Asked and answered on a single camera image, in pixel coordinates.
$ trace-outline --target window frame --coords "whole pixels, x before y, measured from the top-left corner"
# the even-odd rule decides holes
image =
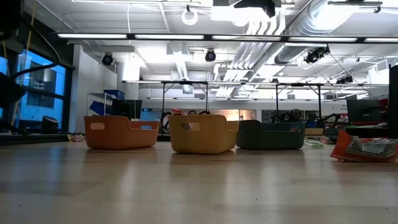
[[[33,49],[29,49],[29,52],[32,52],[46,60],[52,61],[51,58],[48,58],[39,52],[36,52]],[[7,49],[7,62],[8,62],[8,67],[10,73],[14,73],[18,69],[18,64],[19,64],[19,53],[11,51]],[[2,49],[0,50],[0,56],[4,57],[4,53],[2,52]],[[64,95],[59,95],[56,93],[51,93],[43,90],[38,90],[33,87],[21,85],[21,87],[26,91],[30,93],[36,93],[39,95],[44,95],[44,96],[49,96],[52,98],[60,99],[63,101],[62,103],[62,124],[61,124],[61,129],[60,132],[68,132],[69,129],[69,110],[70,110],[70,94],[71,94],[71,88],[72,88],[72,72],[73,70],[68,67],[60,64],[59,66],[62,66],[65,68],[65,81],[64,81]],[[3,108],[2,112],[2,118],[1,121],[10,123],[12,121],[12,116],[13,116],[13,111],[14,111],[15,104],[10,106],[9,108]]]

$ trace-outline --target ceiling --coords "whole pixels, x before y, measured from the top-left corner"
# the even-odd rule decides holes
[[[114,32],[126,33],[127,9],[126,4],[98,4],[86,2],[72,2],[72,0],[39,0],[36,17],[57,32]],[[204,6],[210,6],[212,1],[201,1]],[[289,21],[308,0],[295,0],[295,7],[287,11],[286,21]],[[25,10],[32,13],[34,0],[25,0]],[[209,15],[198,14],[198,22],[193,26],[185,25],[181,15],[185,6],[163,6],[165,17],[163,18],[160,6],[140,6],[133,4],[129,9],[129,20],[132,33],[176,33],[176,34],[244,34],[247,26],[238,27],[231,22],[212,21]],[[197,8],[209,13],[211,7]],[[380,13],[358,12],[354,13],[342,26],[334,30],[330,35],[398,35],[398,9],[394,12]],[[101,46],[132,45],[146,65],[142,67],[141,74],[150,77],[155,74],[170,74],[176,70],[175,63],[162,58],[166,52],[166,41],[89,41],[84,44],[85,50],[93,57],[101,57],[104,52],[99,50]],[[189,42],[190,47],[199,47],[203,51],[194,51],[195,58],[187,62],[188,70],[212,71],[216,63],[206,63],[204,60],[206,49],[215,49],[219,61],[232,60],[238,51],[239,42]],[[345,69],[352,68],[357,79],[366,81],[367,68],[373,66],[370,62],[379,62],[384,57],[398,55],[396,45],[356,45],[356,44],[332,44],[331,54]],[[124,60],[128,54],[117,54],[119,60]],[[305,77],[329,77],[343,71],[332,57],[323,58],[313,67],[301,66],[301,57],[298,57],[297,66],[289,66],[281,72],[284,77],[291,77],[292,82],[302,80]]]

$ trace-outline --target exposed duct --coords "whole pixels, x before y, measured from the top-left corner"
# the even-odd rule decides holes
[[[357,11],[357,6],[332,6],[329,0],[313,2],[285,30],[286,35],[328,35]],[[292,47],[285,44],[272,44],[266,55],[254,67],[254,74],[270,78],[280,72],[284,66],[267,66],[265,64],[288,64],[300,55],[307,47]]]
[[[272,35],[276,34],[279,35],[284,29],[285,29],[285,15],[282,10],[279,11],[279,26],[278,26],[278,20],[277,17],[273,17],[271,19],[271,22],[268,26],[267,21],[262,21],[260,22],[250,22],[249,23],[249,29],[247,31],[247,34],[251,35]],[[233,68],[238,68],[238,69],[251,69],[255,62],[260,59],[260,57],[264,54],[264,52],[268,49],[270,44],[265,44],[265,43],[246,43],[243,42],[235,55],[231,66]],[[240,79],[245,77],[247,74],[247,71],[233,71],[234,75],[231,75],[231,79],[224,79],[226,82],[238,82]],[[217,93],[217,96],[229,96],[232,94],[234,91],[235,87],[221,87],[221,91]]]
[[[174,55],[175,64],[177,66],[178,74],[181,80],[189,80],[188,70],[185,61],[188,56],[188,44],[182,42],[171,42],[167,44],[167,54]],[[184,92],[193,93],[193,87],[190,85],[182,86]]]

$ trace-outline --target window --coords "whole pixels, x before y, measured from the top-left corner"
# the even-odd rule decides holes
[[[7,60],[3,57],[0,57],[0,72],[6,74],[7,71]],[[0,119],[2,118],[2,108],[0,108]]]
[[[19,55],[18,71],[48,65],[51,61],[33,53]],[[16,126],[19,128],[40,129],[43,116],[58,121],[62,128],[63,96],[65,95],[65,72],[62,66],[21,75],[17,82],[31,87],[18,103]]]
[[[52,62],[35,53],[28,52],[26,55],[26,51],[24,51],[24,53],[19,55],[18,71],[50,63]],[[22,75],[17,79],[17,82],[38,90],[63,96],[65,94],[65,72],[66,69],[58,65],[53,68]]]
[[[35,98],[41,98],[43,100],[39,101],[39,105],[30,105],[27,102],[28,94],[25,94],[25,96],[21,98],[18,104],[19,115],[16,116],[17,127],[40,129],[43,116],[49,116],[58,121],[58,128],[61,129],[63,100],[36,93],[34,93],[34,95],[37,95]],[[49,101],[53,102],[53,106],[51,108],[43,106]]]

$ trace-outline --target fluorescent light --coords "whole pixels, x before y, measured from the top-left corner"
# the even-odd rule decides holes
[[[162,34],[136,34],[136,39],[181,39],[181,40],[203,40],[204,35],[162,35]]]
[[[287,8],[291,8],[291,7],[294,7],[294,6],[296,6],[294,3],[282,3],[281,5],[280,5],[280,7],[282,8],[282,9],[287,9]]]
[[[231,98],[231,100],[233,100],[233,101],[251,101],[251,100],[254,100],[254,99],[250,99],[250,98],[246,98],[246,99],[242,99],[242,98],[238,98],[238,99],[236,99],[236,98]]]
[[[398,42],[397,37],[382,37],[382,38],[366,38],[365,42],[379,42],[379,43],[388,43],[388,42]]]
[[[341,87],[344,87],[344,86],[359,86],[358,84],[331,84],[332,86],[337,86],[337,87],[339,87],[339,86],[341,86]]]
[[[246,85],[276,85],[278,83],[255,83],[255,82],[249,82],[245,83]]]
[[[163,100],[162,97],[148,97],[147,99],[148,100]],[[173,98],[172,97],[165,97],[164,99],[165,100],[172,100]]]
[[[126,34],[58,34],[66,39],[127,39]]]
[[[204,100],[205,98],[184,98],[184,97],[176,97],[175,100]]]
[[[355,37],[290,37],[289,41],[296,42],[356,42]]]
[[[261,35],[213,35],[213,40],[280,41],[280,37]]]
[[[116,1],[116,0],[72,0],[72,2],[85,2],[85,3],[101,3],[101,4],[158,4],[163,3],[164,5],[186,5],[200,6],[201,2],[191,1],[163,1],[163,0],[151,0],[151,1]]]
[[[313,44],[313,43],[286,43],[288,47],[327,47],[327,44]]]
[[[244,85],[244,82],[208,82],[214,85]]]
[[[162,82],[161,81],[125,81],[125,83],[156,84],[156,83],[162,83]]]

